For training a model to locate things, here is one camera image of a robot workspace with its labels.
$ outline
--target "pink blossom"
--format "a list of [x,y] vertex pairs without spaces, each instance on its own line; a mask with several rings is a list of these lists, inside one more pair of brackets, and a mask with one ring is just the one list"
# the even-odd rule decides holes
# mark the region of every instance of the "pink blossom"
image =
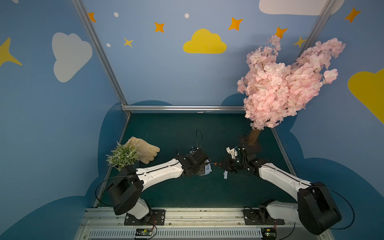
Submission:
[[345,48],[345,43],[337,38],[325,43],[317,42],[305,50],[291,66],[276,63],[280,48],[280,38],[273,35],[269,42],[274,48],[260,47],[247,54],[249,72],[238,82],[238,91],[248,98],[244,99],[245,117],[251,127],[263,130],[275,127],[284,117],[295,116],[297,111],[319,94],[321,86],[334,81],[337,70],[320,71],[330,66],[331,56],[337,57]]
[[333,80],[336,79],[338,74],[339,73],[337,72],[337,69],[332,69],[331,71],[327,70],[327,71],[324,72],[324,79],[328,83],[331,83]]

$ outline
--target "yellow star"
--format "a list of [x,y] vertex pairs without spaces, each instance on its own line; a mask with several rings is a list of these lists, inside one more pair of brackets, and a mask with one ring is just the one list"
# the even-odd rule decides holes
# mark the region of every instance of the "yellow star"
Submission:
[[124,39],[125,39],[125,44],[124,44],[124,46],[125,46],[125,45],[129,45],[129,46],[131,46],[131,48],[132,48],[131,42],[133,42],[133,40],[132,40],[132,41],[128,41],[126,38],[124,38]]
[[356,11],[355,8],[352,9],[351,13],[345,18],[345,20],[349,20],[351,23],[353,19],[357,16],[357,14],[361,13],[361,11]]
[[94,17],[95,13],[88,13],[88,15],[89,15],[89,18],[91,19],[91,21],[96,22],[95,17]]
[[295,43],[294,45],[299,45],[299,48],[301,48],[301,45],[303,44],[303,42],[305,42],[306,41],[306,39],[301,39],[301,36],[300,36],[300,39],[299,39],[299,41],[297,42],[297,43]]
[[3,45],[0,46],[0,66],[5,62],[13,62],[19,65],[22,65],[16,58],[14,58],[9,53],[9,44],[11,43],[11,38],[5,40]]
[[277,27],[275,35],[277,35],[280,39],[282,39],[283,38],[283,34],[285,33],[286,30],[288,30],[288,28],[280,29],[279,27]]
[[239,27],[240,27],[240,23],[241,21],[243,21],[242,19],[240,20],[236,20],[234,18],[232,18],[232,24],[231,26],[228,28],[228,30],[231,30],[231,29],[236,29],[237,31],[239,30]]
[[155,32],[160,31],[160,32],[163,33],[163,32],[164,32],[164,30],[163,30],[164,23],[162,23],[162,24],[158,24],[158,23],[155,22],[155,24],[156,24],[156,30],[155,30]]

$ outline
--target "potted plant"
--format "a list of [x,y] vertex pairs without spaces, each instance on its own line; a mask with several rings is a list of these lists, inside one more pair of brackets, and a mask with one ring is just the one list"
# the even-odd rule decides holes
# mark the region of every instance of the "potted plant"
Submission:
[[247,55],[249,72],[238,82],[238,91],[246,94],[245,117],[252,120],[247,143],[252,145],[264,127],[276,127],[283,118],[295,116],[314,97],[321,86],[332,83],[337,70],[327,70],[331,57],[337,58],[345,43],[337,38],[325,43],[318,41],[305,50],[292,65],[276,63],[280,38],[273,35],[269,42],[274,47],[259,47]]
[[139,160],[136,146],[123,146],[118,143],[111,152],[111,156],[107,155],[107,162],[118,171],[127,165],[133,165]]

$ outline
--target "green plant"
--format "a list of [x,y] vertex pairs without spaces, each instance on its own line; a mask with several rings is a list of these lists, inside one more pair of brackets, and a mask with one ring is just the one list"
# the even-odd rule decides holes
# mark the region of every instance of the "green plant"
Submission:
[[107,162],[109,162],[109,164],[115,167],[118,171],[139,160],[139,157],[137,156],[137,148],[135,146],[125,147],[118,143],[116,148],[111,152],[111,156],[107,155]]

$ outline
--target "beige glove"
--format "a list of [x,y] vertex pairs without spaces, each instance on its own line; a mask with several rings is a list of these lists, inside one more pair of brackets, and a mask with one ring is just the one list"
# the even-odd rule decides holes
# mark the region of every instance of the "beige glove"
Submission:
[[124,147],[134,146],[137,148],[137,155],[139,160],[145,164],[148,164],[149,161],[153,161],[157,156],[157,153],[160,152],[160,148],[150,145],[141,138],[131,137]]

